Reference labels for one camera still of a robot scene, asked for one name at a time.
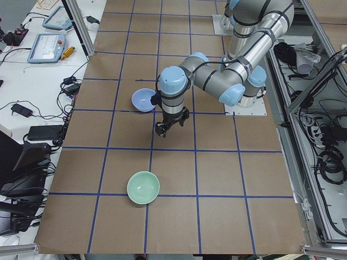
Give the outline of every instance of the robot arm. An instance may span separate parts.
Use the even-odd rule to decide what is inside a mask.
[[[234,35],[220,71],[208,66],[202,53],[194,53],[179,66],[162,71],[161,91],[157,89],[152,97],[152,103],[163,110],[163,121],[156,123],[158,135],[165,137],[177,122],[183,126],[189,117],[183,106],[184,92],[192,85],[221,103],[236,105],[246,90],[243,84],[275,40],[288,30],[294,16],[292,0],[231,0],[229,7],[233,11],[230,21]]]

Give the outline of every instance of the black monitor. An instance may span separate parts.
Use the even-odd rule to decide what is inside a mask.
[[[47,143],[20,145],[0,131],[0,188],[33,168],[50,162]]]

